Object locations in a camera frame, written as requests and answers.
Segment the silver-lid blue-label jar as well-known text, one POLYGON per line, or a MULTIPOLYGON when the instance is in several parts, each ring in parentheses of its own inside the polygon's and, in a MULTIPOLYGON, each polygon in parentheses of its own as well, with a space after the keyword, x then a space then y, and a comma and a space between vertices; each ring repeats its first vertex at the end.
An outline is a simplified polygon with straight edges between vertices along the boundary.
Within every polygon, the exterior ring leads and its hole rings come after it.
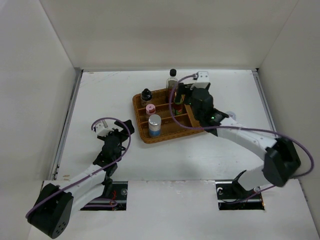
POLYGON ((157 137, 161 134, 162 119, 158 114, 149 116, 148 131, 151 137, 157 137))

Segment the tall clear black-cap bottle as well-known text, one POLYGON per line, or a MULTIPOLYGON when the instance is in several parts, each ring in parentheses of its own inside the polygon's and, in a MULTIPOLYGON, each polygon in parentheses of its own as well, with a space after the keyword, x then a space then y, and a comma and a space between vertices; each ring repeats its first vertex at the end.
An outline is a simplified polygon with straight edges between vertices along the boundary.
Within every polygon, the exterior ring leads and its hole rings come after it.
POLYGON ((176 82, 178 81, 176 76, 177 76, 177 70, 174 68, 171 69, 169 71, 169 78, 166 80, 166 100, 167 100, 167 102, 169 102, 171 91, 172 91, 173 87, 175 86, 176 82))

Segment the pink-cap spice bottle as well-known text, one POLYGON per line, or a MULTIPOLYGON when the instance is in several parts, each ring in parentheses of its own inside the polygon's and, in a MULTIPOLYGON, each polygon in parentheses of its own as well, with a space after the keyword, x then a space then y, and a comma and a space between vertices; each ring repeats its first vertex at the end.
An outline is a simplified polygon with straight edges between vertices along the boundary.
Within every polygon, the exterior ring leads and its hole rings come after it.
POLYGON ((154 115, 156 113, 156 106, 154 104, 148 104, 146 107, 145 107, 145 119, 148 121, 149 120, 149 117, 154 115))

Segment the black-cap spice bottle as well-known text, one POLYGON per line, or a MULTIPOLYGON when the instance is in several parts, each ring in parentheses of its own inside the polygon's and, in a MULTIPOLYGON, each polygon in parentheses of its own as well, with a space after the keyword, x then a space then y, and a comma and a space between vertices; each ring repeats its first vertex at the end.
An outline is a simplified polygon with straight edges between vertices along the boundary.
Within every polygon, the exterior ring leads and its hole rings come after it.
POLYGON ((153 93, 148 88, 145 88, 140 94, 141 106, 142 107, 147 106, 149 102, 152 100, 152 98, 153 98, 153 93))

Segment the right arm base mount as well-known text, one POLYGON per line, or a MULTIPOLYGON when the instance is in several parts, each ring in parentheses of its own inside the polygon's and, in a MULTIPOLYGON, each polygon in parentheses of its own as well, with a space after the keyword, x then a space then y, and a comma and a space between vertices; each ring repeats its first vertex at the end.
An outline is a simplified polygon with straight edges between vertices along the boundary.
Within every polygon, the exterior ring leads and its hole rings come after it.
POLYGON ((215 188, 220 211, 265 210, 259 187, 245 190, 231 180, 218 180, 215 188))

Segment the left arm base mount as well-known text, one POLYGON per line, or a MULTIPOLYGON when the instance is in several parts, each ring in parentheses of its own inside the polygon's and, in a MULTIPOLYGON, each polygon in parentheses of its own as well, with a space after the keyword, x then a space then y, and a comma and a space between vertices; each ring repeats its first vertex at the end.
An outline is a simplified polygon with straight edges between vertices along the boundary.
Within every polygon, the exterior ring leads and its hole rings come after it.
POLYGON ((111 186, 104 188, 101 196, 95 198, 81 211, 126 211, 129 183, 114 181, 111 186))

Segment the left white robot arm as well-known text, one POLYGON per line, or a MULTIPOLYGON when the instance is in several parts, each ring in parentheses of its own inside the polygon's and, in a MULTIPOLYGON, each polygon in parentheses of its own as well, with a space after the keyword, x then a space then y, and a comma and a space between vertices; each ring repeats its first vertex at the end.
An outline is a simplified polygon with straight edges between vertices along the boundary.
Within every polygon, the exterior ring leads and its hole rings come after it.
POLYGON ((118 162, 127 153, 135 132, 132 121, 112 119, 115 128, 109 128, 107 118, 99 118, 91 125, 97 138, 103 141, 100 153, 92 164, 70 181, 58 185, 48 183, 39 193, 27 222, 51 239, 59 237, 66 229, 71 216, 82 208, 98 208, 90 202, 96 198, 108 199, 112 195, 112 175, 118 162))

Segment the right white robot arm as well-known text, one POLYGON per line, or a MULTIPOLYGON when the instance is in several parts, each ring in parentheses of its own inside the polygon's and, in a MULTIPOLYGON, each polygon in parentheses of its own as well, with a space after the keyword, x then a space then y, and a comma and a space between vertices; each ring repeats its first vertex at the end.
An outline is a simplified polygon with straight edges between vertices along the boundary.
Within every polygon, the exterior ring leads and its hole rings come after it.
POLYGON ((176 100, 183 99, 191 107, 194 118, 206 132, 236 143, 263 161, 261 166, 237 175, 232 181, 233 194, 243 198, 250 190, 263 185, 283 187, 301 166, 292 140, 265 136, 259 134, 259 129, 246 130, 228 114, 214 107, 209 87, 209 83, 205 87, 179 83, 176 100))

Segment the yellow-cap red sauce bottle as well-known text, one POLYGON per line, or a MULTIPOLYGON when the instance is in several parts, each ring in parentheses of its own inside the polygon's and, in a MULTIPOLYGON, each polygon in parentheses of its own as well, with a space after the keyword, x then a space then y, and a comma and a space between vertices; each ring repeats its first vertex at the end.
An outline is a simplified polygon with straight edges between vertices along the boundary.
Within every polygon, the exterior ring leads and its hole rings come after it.
POLYGON ((177 94, 175 94, 173 98, 172 112, 175 116, 181 115, 183 113, 183 98, 178 98, 177 94))

